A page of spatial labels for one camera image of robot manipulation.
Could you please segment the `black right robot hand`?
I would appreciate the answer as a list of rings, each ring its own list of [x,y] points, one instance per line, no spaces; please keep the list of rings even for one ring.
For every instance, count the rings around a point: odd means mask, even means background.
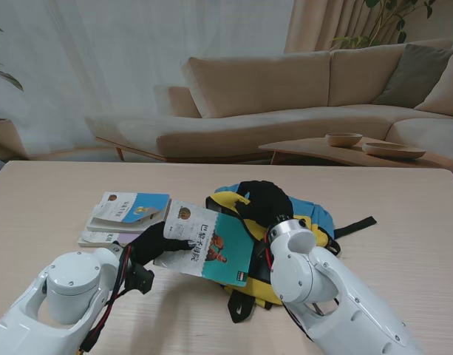
[[[284,191],[275,183],[266,180],[243,181],[236,192],[246,197],[249,203],[237,201],[235,208],[243,219],[249,219],[267,228],[283,217],[293,218],[293,204]]]

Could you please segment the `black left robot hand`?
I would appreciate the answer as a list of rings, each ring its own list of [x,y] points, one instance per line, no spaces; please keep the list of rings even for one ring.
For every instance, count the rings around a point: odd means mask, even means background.
[[[131,256],[135,263],[145,266],[164,252],[190,251],[196,246],[197,243],[192,240],[164,237],[165,226],[164,221],[156,223],[130,242]]]

